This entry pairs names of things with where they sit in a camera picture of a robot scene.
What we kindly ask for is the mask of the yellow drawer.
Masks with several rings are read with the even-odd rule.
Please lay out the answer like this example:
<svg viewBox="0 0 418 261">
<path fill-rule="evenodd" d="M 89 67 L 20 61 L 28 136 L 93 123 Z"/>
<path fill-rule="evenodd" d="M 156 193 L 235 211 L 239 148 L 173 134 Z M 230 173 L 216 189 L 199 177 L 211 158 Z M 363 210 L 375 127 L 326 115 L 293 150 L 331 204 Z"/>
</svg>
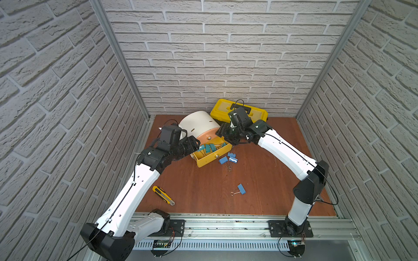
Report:
<svg viewBox="0 0 418 261">
<path fill-rule="evenodd" d="M 205 149 L 201 151 L 196 151 L 191 154 L 191 157 L 196 161 L 198 167 L 203 167 L 208 165 L 209 163 L 219 160 L 224 157 L 228 152 L 231 151 L 232 145 L 225 142 L 226 146 L 224 147 L 216 147 L 217 151 L 211 153 L 206 153 Z"/>
</svg>

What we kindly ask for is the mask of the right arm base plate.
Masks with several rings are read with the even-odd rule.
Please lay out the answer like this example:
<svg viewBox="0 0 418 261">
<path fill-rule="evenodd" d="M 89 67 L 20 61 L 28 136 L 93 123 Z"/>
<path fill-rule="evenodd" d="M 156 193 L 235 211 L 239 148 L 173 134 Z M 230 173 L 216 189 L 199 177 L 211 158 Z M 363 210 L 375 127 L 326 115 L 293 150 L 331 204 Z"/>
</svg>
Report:
<svg viewBox="0 0 418 261">
<path fill-rule="evenodd" d="M 269 232 L 272 238 L 281 237 L 306 237 L 313 238 L 313 231 L 310 223 L 306 220 L 300 226 L 295 225 L 288 220 L 269 220 Z"/>
</svg>

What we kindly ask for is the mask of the round white drawer cabinet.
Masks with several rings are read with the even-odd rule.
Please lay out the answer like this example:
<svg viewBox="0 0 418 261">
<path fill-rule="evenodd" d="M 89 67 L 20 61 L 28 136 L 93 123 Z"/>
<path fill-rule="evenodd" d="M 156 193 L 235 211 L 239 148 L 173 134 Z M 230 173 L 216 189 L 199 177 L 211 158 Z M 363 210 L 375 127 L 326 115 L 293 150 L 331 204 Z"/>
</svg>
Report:
<svg viewBox="0 0 418 261">
<path fill-rule="evenodd" d="M 180 121 L 179 126 L 185 129 L 187 134 L 195 137 L 219 128 L 219 124 L 204 111 L 197 111 L 187 115 Z"/>
</svg>

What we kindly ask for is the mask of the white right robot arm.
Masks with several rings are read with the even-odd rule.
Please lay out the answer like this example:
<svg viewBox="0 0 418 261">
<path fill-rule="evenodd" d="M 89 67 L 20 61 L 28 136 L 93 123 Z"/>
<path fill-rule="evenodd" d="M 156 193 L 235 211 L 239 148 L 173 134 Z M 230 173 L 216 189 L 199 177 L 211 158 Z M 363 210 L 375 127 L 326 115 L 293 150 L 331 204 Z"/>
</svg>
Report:
<svg viewBox="0 0 418 261">
<path fill-rule="evenodd" d="M 328 163 L 301 153 L 263 120 L 251 125 L 223 123 L 216 135 L 233 145 L 242 140 L 253 142 L 273 154 L 295 174 L 299 183 L 293 189 L 295 199 L 285 218 L 284 234 L 292 237 L 302 234 L 310 211 L 320 201 L 320 194 L 328 182 Z"/>
</svg>

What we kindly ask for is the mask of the orange top drawer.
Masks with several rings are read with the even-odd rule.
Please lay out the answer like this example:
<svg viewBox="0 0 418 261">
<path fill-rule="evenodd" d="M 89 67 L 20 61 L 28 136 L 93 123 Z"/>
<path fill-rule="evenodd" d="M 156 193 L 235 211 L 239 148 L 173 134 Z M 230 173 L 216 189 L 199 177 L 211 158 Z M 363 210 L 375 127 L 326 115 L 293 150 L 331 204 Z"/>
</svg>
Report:
<svg viewBox="0 0 418 261">
<path fill-rule="evenodd" d="M 196 136 L 196 138 L 200 141 L 201 145 L 204 144 L 214 144 L 219 145 L 224 142 L 224 140 L 216 135 L 216 132 L 219 130 L 219 127 L 212 128 L 210 130 L 206 130 L 203 133 Z"/>
</svg>

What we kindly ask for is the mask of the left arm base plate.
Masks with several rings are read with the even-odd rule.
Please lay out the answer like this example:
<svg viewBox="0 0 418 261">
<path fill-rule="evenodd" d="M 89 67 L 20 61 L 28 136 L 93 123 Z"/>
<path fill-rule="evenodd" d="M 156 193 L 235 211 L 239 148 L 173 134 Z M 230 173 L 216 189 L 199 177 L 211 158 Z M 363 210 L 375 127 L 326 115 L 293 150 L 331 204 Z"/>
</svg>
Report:
<svg viewBox="0 0 418 261">
<path fill-rule="evenodd" d="M 163 226 L 163 236 L 171 237 L 172 234 L 175 233 L 175 237 L 182 237 L 184 235 L 185 222 L 185 220 L 181 219 L 170 219 L 170 221 L 165 222 Z"/>
</svg>

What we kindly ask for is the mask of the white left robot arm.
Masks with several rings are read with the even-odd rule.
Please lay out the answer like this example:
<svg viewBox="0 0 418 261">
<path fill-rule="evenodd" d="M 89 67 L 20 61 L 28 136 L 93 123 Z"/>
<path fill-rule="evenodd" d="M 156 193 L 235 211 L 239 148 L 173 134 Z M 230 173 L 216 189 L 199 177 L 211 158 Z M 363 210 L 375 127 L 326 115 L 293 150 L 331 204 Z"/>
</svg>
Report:
<svg viewBox="0 0 418 261">
<path fill-rule="evenodd" d="M 199 150 L 200 141 L 183 134 L 187 131 L 176 124 L 162 127 L 160 137 L 137 157 L 133 173 L 111 206 L 95 223 L 84 224 L 80 235 L 93 252 L 108 261 L 124 261 L 136 242 L 153 234 L 167 235 L 170 215 L 159 209 L 133 224 L 130 221 L 164 169 Z"/>
</svg>

